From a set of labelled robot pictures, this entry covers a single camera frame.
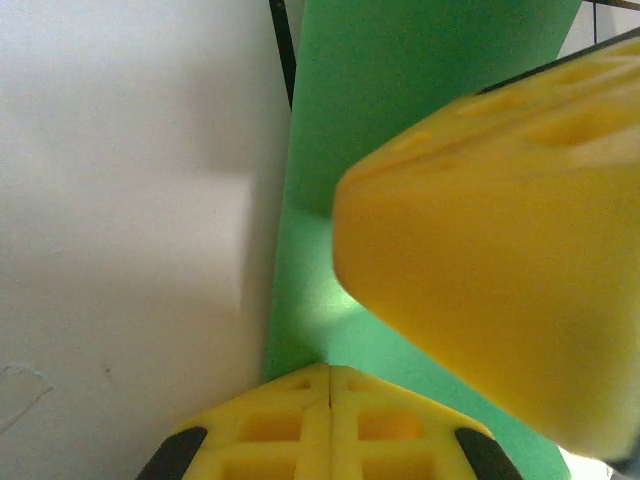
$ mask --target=green paper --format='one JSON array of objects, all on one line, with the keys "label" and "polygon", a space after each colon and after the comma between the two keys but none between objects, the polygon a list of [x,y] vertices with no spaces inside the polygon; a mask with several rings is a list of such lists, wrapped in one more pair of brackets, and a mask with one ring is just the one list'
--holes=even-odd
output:
[{"label": "green paper", "polygon": [[526,480],[570,478],[555,445],[445,371],[340,287],[331,204],[342,174],[461,95],[553,60],[580,0],[307,0],[266,374],[317,361],[402,385],[487,425]]}]

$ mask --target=white wall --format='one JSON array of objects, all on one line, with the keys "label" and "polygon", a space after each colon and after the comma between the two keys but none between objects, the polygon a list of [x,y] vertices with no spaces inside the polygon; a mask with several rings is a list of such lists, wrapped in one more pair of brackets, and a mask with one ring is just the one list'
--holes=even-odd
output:
[{"label": "white wall", "polygon": [[[640,12],[609,7],[605,5],[595,6],[597,41],[603,42],[621,33],[640,27]],[[583,2],[578,10],[571,30],[565,39],[559,57],[570,55],[583,48],[594,44],[594,6],[592,3]]]},{"label": "white wall", "polygon": [[259,381],[289,122],[267,1],[2,2],[0,91],[0,477],[134,478]]}]

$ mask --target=black corner piece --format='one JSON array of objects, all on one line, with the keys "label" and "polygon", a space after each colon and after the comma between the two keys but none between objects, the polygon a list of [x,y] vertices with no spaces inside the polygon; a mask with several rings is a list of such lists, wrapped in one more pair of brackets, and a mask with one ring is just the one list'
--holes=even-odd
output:
[{"label": "black corner piece", "polygon": [[136,480],[180,480],[207,436],[207,430],[193,427],[170,436],[153,454]]},{"label": "black corner piece", "polygon": [[478,480],[523,480],[500,444],[472,428],[459,428],[456,440]]},{"label": "black corner piece", "polygon": [[605,461],[607,465],[616,472],[624,475],[613,476],[612,478],[633,478],[640,479],[640,435],[636,438],[636,444],[631,454],[624,460]]}]

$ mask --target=yellow plastic block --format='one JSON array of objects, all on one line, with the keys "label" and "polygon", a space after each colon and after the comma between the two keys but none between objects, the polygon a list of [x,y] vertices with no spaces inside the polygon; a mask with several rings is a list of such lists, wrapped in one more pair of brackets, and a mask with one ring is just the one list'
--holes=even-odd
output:
[{"label": "yellow plastic block", "polygon": [[[194,430],[200,437],[188,446],[181,436]],[[480,423],[351,368],[326,364],[282,377],[185,422],[138,477],[493,478],[522,480]]]},{"label": "yellow plastic block", "polygon": [[286,375],[207,411],[178,431],[207,429],[183,480],[328,479],[329,366]]},{"label": "yellow plastic block", "polygon": [[568,450],[640,432],[640,40],[420,122],[347,172],[343,286]]}]

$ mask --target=rectangular hole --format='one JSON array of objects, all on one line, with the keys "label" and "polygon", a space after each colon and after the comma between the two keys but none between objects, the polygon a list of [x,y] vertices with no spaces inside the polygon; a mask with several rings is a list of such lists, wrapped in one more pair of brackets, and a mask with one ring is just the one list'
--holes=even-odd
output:
[{"label": "rectangular hole", "polygon": [[241,429],[239,440],[241,442],[298,442],[301,432],[301,412],[260,412],[248,418]]},{"label": "rectangular hole", "polygon": [[435,480],[428,456],[393,455],[362,459],[362,480]]},{"label": "rectangular hole", "polygon": [[400,440],[424,434],[420,418],[409,410],[374,410],[358,416],[360,440]]},{"label": "rectangular hole", "polygon": [[224,466],[223,480],[294,480],[296,462],[287,458],[243,458],[229,460]]}]

